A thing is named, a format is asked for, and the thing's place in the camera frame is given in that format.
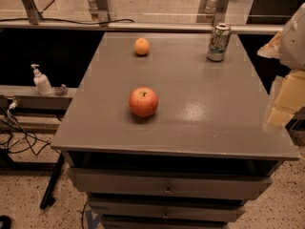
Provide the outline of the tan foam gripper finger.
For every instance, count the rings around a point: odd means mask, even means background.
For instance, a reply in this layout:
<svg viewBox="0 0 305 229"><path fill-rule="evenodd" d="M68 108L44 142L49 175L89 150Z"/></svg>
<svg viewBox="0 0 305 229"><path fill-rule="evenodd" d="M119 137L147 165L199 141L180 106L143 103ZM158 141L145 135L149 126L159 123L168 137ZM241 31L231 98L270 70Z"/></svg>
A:
<svg viewBox="0 0 305 229"><path fill-rule="evenodd" d="M285 77L277 76L272 84L264 114L263 130L277 132L305 106L305 72L291 70Z"/></svg>

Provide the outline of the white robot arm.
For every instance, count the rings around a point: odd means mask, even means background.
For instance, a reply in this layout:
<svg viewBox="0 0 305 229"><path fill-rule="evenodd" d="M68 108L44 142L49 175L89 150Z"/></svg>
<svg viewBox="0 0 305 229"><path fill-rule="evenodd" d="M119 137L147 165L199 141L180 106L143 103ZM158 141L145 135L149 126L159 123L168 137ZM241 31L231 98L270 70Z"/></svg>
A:
<svg viewBox="0 0 305 229"><path fill-rule="evenodd" d="M257 54L290 69L275 78L264 120L267 129L285 127L305 107L305 4Z"/></svg>

